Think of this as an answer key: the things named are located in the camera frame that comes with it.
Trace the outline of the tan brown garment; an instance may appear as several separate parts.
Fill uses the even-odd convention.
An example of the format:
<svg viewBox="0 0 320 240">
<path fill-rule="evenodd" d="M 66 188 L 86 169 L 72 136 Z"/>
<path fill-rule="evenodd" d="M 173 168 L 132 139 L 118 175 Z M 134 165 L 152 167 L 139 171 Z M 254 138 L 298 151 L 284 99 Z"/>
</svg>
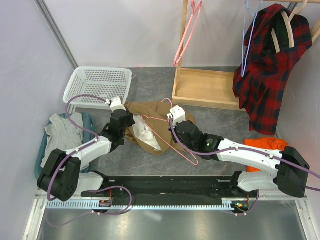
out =
<svg viewBox="0 0 320 240">
<path fill-rule="evenodd" d="M 163 100 L 145 101 L 145 102 L 128 102 L 126 108 L 133 114 L 135 124 L 127 128 L 125 137 L 132 143 L 138 144 L 148 153 L 162 155 L 171 148 L 167 146 L 160 138 L 146 126 L 141 120 L 141 115 L 155 117 L 166 120 L 172 105 Z M 175 143 L 171 132 L 170 124 L 165 121 L 144 118 L 147 124 L 155 130 L 163 139 L 178 151 L 184 151 L 183 147 Z"/>
</svg>

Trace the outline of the red plaid skirt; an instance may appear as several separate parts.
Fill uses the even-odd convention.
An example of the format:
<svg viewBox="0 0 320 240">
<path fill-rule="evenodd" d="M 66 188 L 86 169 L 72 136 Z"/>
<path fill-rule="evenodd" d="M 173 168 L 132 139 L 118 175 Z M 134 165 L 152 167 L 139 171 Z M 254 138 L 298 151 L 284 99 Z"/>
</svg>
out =
<svg viewBox="0 0 320 240">
<path fill-rule="evenodd" d="M 233 77 L 233 92 L 239 99 L 239 107 L 245 109 L 250 117 L 249 130 L 270 136 L 276 133 L 290 74 L 313 44 L 308 20 L 295 15 L 290 23 L 294 47 L 289 48 L 282 11 L 291 15 L 291 11 L 277 3 L 256 14 L 242 36 L 245 54 Z M 272 29 L 278 39 L 279 53 L 275 51 Z"/>
</svg>

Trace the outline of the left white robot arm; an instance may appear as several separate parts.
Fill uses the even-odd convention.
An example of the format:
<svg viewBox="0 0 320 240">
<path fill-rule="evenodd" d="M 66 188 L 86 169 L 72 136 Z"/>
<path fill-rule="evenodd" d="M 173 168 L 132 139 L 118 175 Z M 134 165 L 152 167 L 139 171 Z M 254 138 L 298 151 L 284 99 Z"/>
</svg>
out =
<svg viewBox="0 0 320 240">
<path fill-rule="evenodd" d="M 71 150 L 53 150 L 38 177 L 38 188 L 47 192 L 49 201 L 66 202 L 76 192 L 82 167 L 123 146 L 125 132 L 134 124 L 134 115 L 129 110 L 117 109 L 93 140 Z"/>
</svg>

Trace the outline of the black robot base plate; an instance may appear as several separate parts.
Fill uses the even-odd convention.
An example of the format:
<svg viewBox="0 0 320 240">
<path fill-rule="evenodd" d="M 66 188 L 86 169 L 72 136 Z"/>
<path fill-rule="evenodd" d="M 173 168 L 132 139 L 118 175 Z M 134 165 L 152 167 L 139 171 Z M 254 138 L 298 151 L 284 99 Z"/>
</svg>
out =
<svg viewBox="0 0 320 240">
<path fill-rule="evenodd" d="M 127 188 L 132 204 L 219 204 L 223 198 L 255 198 L 257 191 L 245 192 L 236 186 L 230 175 L 181 176 L 106 176 L 102 189 L 114 186 Z"/>
</svg>

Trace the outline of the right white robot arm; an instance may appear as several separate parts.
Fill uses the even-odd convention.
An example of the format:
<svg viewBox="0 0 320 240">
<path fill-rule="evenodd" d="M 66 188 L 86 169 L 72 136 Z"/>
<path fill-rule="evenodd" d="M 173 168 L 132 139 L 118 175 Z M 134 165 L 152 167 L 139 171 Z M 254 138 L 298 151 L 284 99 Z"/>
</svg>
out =
<svg viewBox="0 0 320 240">
<path fill-rule="evenodd" d="M 293 147 L 271 150 L 246 146 L 221 136 L 202 133 L 190 120 L 173 124 L 170 131 L 176 143 L 205 160 L 237 163 L 257 169 L 239 171 L 232 176 L 229 191 L 235 197 L 245 192 L 278 189 L 282 193 L 303 198 L 307 188 L 309 164 Z"/>
</svg>

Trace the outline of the beige wooden hanger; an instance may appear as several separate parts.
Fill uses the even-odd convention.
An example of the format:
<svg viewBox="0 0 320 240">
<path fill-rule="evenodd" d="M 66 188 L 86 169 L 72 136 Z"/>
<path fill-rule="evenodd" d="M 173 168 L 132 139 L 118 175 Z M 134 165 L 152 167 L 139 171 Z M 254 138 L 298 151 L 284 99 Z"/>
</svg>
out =
<svg viewBox="0 0 320 240">
<path fill-rule="evenodd" d="M 308 0 L 303 0 L 301 7 L 295 7 L 292 10 L 290 16 L 288 16 L 288 14 L 285 11 L 281 12 L 281 16 L 283 18 L 283 22 L 284 22 L 284 25 L 286 27 L 286 31 L 288 34 L 289 48 L 293 48 L 295 46 L 295 39 L 294 39 L 293 29 L 291 26 L 291 21 L 295 15 L 298 15 L 299 13 L 301 13 L 305 9 L 307 3 L 308 3 Z M 278 38 L 277 38 L 277 35 L 276 35 L 274 28 L 271 31 L 271 36 L 272 36 L 272 41 L 274 44 L 275 52 L 279 53 L 281 51 L 281 48 L 280 48 L 279 41 L 278 41 Z"/>
</svg>

